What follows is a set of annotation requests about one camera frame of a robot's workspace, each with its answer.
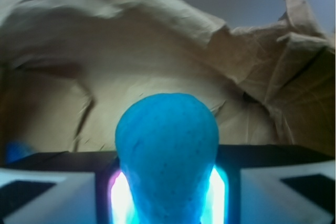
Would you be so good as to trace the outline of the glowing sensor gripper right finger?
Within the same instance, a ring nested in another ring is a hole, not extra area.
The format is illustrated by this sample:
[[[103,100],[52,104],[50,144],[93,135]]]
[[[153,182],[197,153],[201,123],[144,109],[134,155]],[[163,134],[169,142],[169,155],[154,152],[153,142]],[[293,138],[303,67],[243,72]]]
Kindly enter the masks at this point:
[[[335,159],[299,145],[221,145],[201,223],[335,223]]]

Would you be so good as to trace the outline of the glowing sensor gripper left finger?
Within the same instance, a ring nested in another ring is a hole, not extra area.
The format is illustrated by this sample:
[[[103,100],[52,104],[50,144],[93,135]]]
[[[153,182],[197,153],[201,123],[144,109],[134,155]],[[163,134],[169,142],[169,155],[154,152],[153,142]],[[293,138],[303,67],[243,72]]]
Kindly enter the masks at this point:
[[[1,167],[1,223],[130,223],[116,152],[37,153]]]

